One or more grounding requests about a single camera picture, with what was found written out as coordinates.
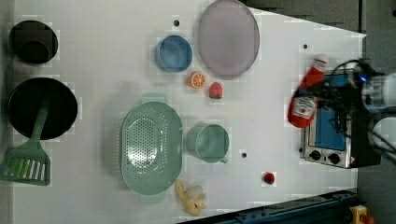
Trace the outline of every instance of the green mug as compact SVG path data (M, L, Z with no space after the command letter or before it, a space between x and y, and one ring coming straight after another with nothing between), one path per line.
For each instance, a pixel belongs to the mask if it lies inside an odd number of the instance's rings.
M226 163L229 145L227 132L217 124L198 124L187 135L188 150L198 159L209 163Z

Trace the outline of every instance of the yellow object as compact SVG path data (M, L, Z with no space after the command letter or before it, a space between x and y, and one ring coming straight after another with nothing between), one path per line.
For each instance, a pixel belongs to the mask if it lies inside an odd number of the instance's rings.
M353 214L353 221L350 224L364 224L361 221L362 216L367 216L367 208L363 205L358 205L355 207L349 207Z
M195 186L184 190L180 180L176 181L176 188L186 212L194 217L200 216L201 209L206 208L206 205L201 202L201 199L205 197L202 193L202 188L200 186Z
M195 89L201 89L205 85L205 77L199 72L194 72L189 76L189 85Z

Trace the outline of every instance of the green spatula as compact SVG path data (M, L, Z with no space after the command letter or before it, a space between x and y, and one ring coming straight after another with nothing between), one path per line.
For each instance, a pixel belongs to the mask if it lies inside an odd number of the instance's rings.
M40 145L40 136L49 111L43 100L29 141L10 150L0 165L0 179L24 184L47 186L50 183L50 158Z

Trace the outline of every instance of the toy fruit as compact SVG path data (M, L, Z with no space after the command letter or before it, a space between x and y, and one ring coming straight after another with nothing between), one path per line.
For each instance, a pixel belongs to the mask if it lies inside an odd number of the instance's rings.
M201 89L205 85L205 77L199 72L194 72L189 76L189 86Z
M273 185L275 182L275 176L273 174L269 173L269 174L266 174L262 180L269 185Z
M176 188L178 196L183 202L183 206L190 215L198 217L201 215L201 209L206 208L206 205L201 202L201 199L205 197L202 193L201 186L195 186L184 190L183 184L180 180L176 181Z
M222 98L222 87L218 82L215 82L210 86L209 97L213 99Z

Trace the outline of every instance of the oven knob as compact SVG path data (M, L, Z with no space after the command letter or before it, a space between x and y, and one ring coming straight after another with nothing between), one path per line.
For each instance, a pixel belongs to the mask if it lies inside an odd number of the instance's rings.
M340 157L337 154L332 154L332 155L328 156L327 158L329 158L329 160L332 164L337 164L338 162L340 162Z
M309 154L309 156L314 160L314 161L318 161L320 159L320 152L314 150L313 152L311 152L311 154Z

